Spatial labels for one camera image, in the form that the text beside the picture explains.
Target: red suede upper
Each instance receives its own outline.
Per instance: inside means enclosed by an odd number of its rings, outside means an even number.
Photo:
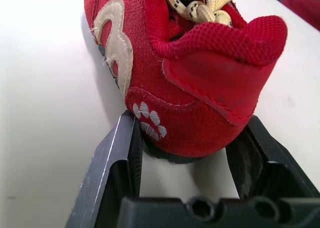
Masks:
[[[88,24],[110,0],[85,0]],[[133,47],[133,70],[125,104],[145,102],[167,134],[155,145],[181,156],[200,157],[229,144],[252,116],[259,93],[287,37],[275,16],[249,24],[234,5],[225,5],[233,28],[204,23],[193,27],[169,20],[165,0],[123,0],[123,32]],[[101,42],[106,44],[110,24]],[[183,36],[177,41],[170,38]],[[154,124],[143,115],[141,122]]]

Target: cream leather overlay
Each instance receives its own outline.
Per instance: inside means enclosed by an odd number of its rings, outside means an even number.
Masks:
[[[134,62],[134,52],[129,38],[123,33],[125,4],[123,0],[110,0],[99,11],[94,24],[94,37],[102,45],[100,38],[103,27],[111,21],[112,27],[105,44],[105,58],[111,71],[113,63],[118,65],[117,82],[123,97],[126,96]]]

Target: screw hole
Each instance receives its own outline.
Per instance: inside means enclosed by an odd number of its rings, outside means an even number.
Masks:
[[[214,217],[215,209],[210,200],[205,197],[194,197],[186,205],[187,209],[197,219],[209,221]]]
[[[276,205],[270,200],[262,197],[256,197],[253,202],[253,207],[263,218],[272,221],[278,221],[280,213]]]

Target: suede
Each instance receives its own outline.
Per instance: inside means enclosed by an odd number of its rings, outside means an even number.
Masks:
[[[84,1],[91,28],[108,1]],[[133,47],[125,104],[134,111],[134,105],[145,103],[166,129],[160,136],[159,126],[139,115],[160,137],[150,140],[166,152],[188,157],[206,156],[228,145],[250,119],[283,51],[284,22],[271,16],[247,24],[231,3],[222,9],[229,13],[232,28],[215,23],[194,27],[175,16],[165,0],[123,1],[123,32]],[[109,32],[106,24],[104,46]]]

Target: stitching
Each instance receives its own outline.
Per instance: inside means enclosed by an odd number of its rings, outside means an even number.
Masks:
[[[143,88],[140,88],[140,87],[137,87],[137,86],[136,86],[136,87],[131,87],[130,89],[140,89],[140,90],[142,90],[142,91],[150,94],[153,98],[155,98],[155,99],[157,99],[157,100],[159,100],[159,101],[161,101],[161,102],[164,102],[165,104],[168,104],[169,106],[174,106],[174,107],[187,107],[187,106],[192,105],[192,104],[194,104],[194,103],[196,102],[196,101],[194,100],[194,101],[192,101],[192,102],[190,102],[190,103],[187,103],[187,104],[173,104],[173,103],[168,103],[168,102],[166,102],[165,100],[162,100],[162,99],[156,97],[155,95],[153,95],[152,93],[150,93],[149,91],[147,91],[147,90],[145,90],[145,89],[143,89]]]
[[[183,85],[186,85],[188,86],[189,88],[191,88],[193,91],[195,91],[196,93],[200,94],[200,95],[203,95],[203,96],[206,96],[207,98],[209,98],[210,100],[214,101],[215,103],[217,103],[220,107],[224,108],[226,111],[228,111],[233,117],[236,117],[240,120],[243,120],[243,119],[247,119],[249,117],[252,116],[252,113],[254,112],[255,110],[255,107],[253,108],[253,110],[250,112],[250,114],[246,117],[242,117],[240,115],[237,115],[235,112],[233,112],[231,109],[229,109],[226,105],[224,105],[223,103],[217,101],[215,98],[211,97],[209,94],[201,91],[200,89],[196,88],[195,86],[189,84],[189,83],[186,83],[184,82],[183,80],[181,80],[177,75],[176,73],[174,72],[173,70],[173,64],[174,64],[174,61],[171,61],[170,65],[169,65],[169,70],[172,74],[172,76],[177,79],[180,83],[182,83]]]

